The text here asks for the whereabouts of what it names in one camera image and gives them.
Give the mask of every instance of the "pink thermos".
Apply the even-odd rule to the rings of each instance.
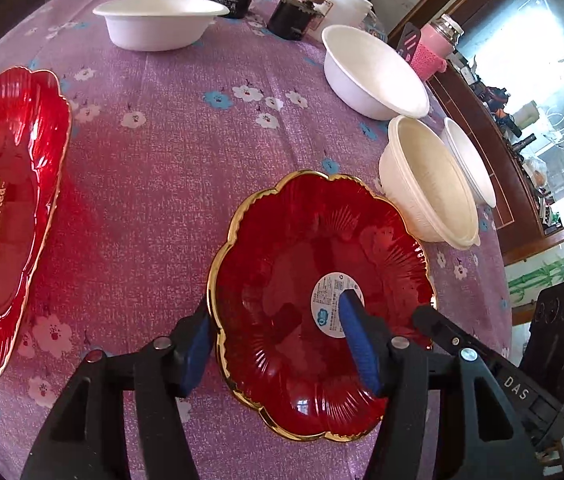
[[[447,14],[422,27],[422,36],[411,60],[411,67],[422,81],[446,70],[445,58],[456,49],[463,33],[462,27]]]

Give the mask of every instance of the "white round sticker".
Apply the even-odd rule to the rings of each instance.
[[[313,287],[311,295],[311,311],[313,320],[322,332],[331,337],[342,338],[344,329],[339,322],[339,313],[337,312],[337,302],[339,295],[352,288],[362,304],[364,304],[364,296],[357,282],[344,274],[343,272],[329,272],[322,276],[319,282]]]

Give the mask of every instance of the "purple tablecloth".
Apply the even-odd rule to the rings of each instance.
[[[18,478],[37,431],[82,356],[135,351],[190,314],[239,203],[302,168],[377,187],[386,124],[347,107],[323,74],[324,48],[273,36],[255,15],[217,18],[174,52],[126,52],[91,10],[107,0],[52,0],[0,41],[0,72],[53,70],[74,130],[62,192],[33,280],[21,342],[0,378],[0,472]],[[265,18],[275,0],[256,0]],[[425,122],[444,117],[431,96]],[[424,244],[440,311],[508,353],[511,314],[490,210],[482,244]],[[349,444],[297,443],[240,404],[215,362],[179,402],[202,479],[362,477],[376,432]],[[436,402],[430,403],[432,413]],[[132,408],[130,467],[143,478]],[[430,478],[427,426],[420,477]]]

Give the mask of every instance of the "bowl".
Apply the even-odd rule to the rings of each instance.
[[[108,36],[120,48],[157,52],[199,40],[227,7],[210,0],[111,0],[95,9],[104,16]]]
[[[428,94],[415,71],[382,40],[347,25],[322,32],[324,75],[353,110],[378,121],[428,114]]]
[[[403,116],[391,120],[379,170],[384,193],[414,236],[462,251],[480,244],[471,189],[453,155],[426,124]]]
[[[462,168],[475,203],[495,207],[495,190],[491,177],[468,135],[464,133],[459,124],[447,117],[444,119],[441,138]]]
[[[354,177],[299,171],[251,195],[207,286],[228,386],[286,438],[363,436],[386,400],[361,383],[337,299],[353,288],[367,311],[426,347],[411,314],[432,301],[427,272],[398,210]]]
[[[0,375],[50,229],[70,126],[54,73],[0,74]]]

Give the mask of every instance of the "red scalloped plate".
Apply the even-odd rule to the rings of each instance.
[[[0,375],[50,227],[70,125],[54,73],[0,74]]]
[[[299,171],[239,206],[209,273],[217,357],[233,394],[282,436],[353,440],[383,415],[339,325],[346,288],[428,347],[411,324],[434,301],[426,257],[388,200],[351,176]]]

